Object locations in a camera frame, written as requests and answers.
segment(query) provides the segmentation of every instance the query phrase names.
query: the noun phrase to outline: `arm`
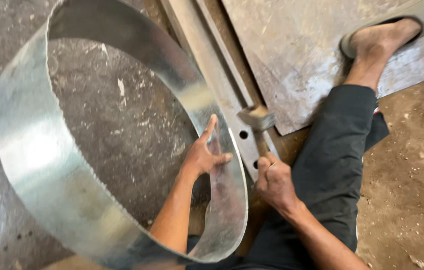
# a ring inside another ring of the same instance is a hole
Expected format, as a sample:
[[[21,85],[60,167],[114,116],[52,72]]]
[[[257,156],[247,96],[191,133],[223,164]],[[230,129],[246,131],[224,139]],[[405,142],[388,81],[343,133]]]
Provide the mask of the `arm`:
[[[259,194],[292,224],[314,264],[322,270],[368,270],[369,268],[309,212],[297,197],[290,167],[272,153],[259,159]]]
[[[195,180],[208,173],[215,165],[232,159],[231,153],[212,155],[207,149],[207,140],[217,124],[213,114],[203,134],[190,148],[167,200],[155,219],[150,234],[170,249],[186,253],[190,200]]]

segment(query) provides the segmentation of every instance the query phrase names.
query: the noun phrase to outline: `left hand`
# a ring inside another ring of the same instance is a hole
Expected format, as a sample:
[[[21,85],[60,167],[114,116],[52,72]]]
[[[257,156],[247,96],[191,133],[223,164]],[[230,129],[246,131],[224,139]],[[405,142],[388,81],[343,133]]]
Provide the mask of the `left hand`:
[[[232,153],[221,153],[213,155],[207,149],[207,140],[212,135],[212,132],[217,124],[217,115],[213,114],[210,117],[209,124],[202,135],[192,144],[190,150],[182,163],[181,171],[187,171],[196,177],[203,174],[208,174],[210,170],[219,164],[228,163],[232,160]]]

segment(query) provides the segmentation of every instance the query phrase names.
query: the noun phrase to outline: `right hand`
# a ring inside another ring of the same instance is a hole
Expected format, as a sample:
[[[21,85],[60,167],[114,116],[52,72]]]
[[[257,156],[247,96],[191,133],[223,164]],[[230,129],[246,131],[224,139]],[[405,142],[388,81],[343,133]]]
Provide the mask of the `right hand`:
[[[277,212],[284,215],[300,204],[296,195],[290,166],[271,152],[258,160],[259,179],[257,191]]]

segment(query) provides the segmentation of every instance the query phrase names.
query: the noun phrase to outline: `leg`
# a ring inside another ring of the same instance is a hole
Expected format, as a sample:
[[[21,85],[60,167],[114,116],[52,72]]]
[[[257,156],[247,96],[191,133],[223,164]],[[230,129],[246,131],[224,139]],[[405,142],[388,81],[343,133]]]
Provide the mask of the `leg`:
[[[404,19],[365,28],[354,35],[358,57],[349,77],[345,85],[332,89],[292,168],[299,198],[352,251],[357,247],[361,158],[372,122],[379,121],[375,125],[386,128],[382,118],[373,116],[377,83],[394,51],[419,31],[419,24]],[[291,225],[275,211],[263,225],[245,263],[273,269],[313,269]]]

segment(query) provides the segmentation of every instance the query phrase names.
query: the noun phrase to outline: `metal ring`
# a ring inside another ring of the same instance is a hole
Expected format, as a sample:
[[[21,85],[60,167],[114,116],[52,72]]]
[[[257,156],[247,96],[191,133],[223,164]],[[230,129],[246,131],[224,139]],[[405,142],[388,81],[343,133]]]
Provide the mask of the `metal ring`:
[[[155,241],[83,158],[52,91],[48,38],[96,40],[127,52],[168,86],[197,133],[205,129],[211,114],[217,114],[220,126],[212,142],[220,142],[222,150],[235,157],[210,174],[210,213],[201,239],[188,255]],[[248,209],[244,169],[214,96],[179,46],[118,0],[59,2],[47,23],[4,69],[0,158],[12,187],[40,225],[77,254],[105,267],[156,269],[217,262],[229,256],[244,235]]]

